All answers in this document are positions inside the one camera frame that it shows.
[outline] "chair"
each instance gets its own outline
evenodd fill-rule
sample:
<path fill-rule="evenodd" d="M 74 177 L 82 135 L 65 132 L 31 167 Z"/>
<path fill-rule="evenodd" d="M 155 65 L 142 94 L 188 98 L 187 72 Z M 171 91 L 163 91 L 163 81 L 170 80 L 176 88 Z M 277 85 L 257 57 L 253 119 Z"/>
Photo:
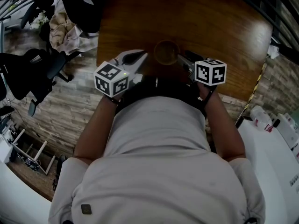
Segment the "chair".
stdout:
<path fill-rule="evenodd" d="M 35 96 L 36 101 L 31 100 L 28 110 L 28 114 L 33 116 L 38 104 L 52 91 L 55 76 L 65 82 L 73 79 L 73 76 L 65 78 L 60 71 L 74 56 L 67 56 L 64 52 L 50 54 L 42 49 L 31 49 L 23 56 L 1 53 L 0 68 L 16 99 L 24 99 L 30 91 Z"/>

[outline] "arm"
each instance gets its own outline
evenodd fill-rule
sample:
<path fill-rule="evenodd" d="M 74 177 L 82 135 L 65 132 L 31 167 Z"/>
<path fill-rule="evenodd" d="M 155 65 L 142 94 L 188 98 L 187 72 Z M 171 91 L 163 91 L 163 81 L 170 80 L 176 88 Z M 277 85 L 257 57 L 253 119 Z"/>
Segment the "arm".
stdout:
<path fill-rule="evenodd" d="M 198 87 L 201 98 L 205 99 L 209 89 L 201 83 L 198 83 Z M 206 104 L 205 111 L 217 154 L 226 161 L 245 158 L 243 140 L 216 91 Z"/>
<path fill-rule="evenodd" d="M 103 156 L 117 104 L 105 96 L 101 99 L 93 116 L 81 133 L 74 157 L 88 165 Z"/>

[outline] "white t-shirt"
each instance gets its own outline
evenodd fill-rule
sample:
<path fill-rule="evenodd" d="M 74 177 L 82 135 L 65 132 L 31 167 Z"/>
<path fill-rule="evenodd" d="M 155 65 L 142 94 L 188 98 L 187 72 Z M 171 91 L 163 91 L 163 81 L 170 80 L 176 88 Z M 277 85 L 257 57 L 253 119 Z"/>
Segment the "white t-shirt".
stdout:
<path fill-rule="evenodd" d="M 250 162 L 210 152 L 199 110 L 153 97 L 116 115 L 103 158 L 63 164 L 49 223 L 243 224 L 264 215 Z"/>

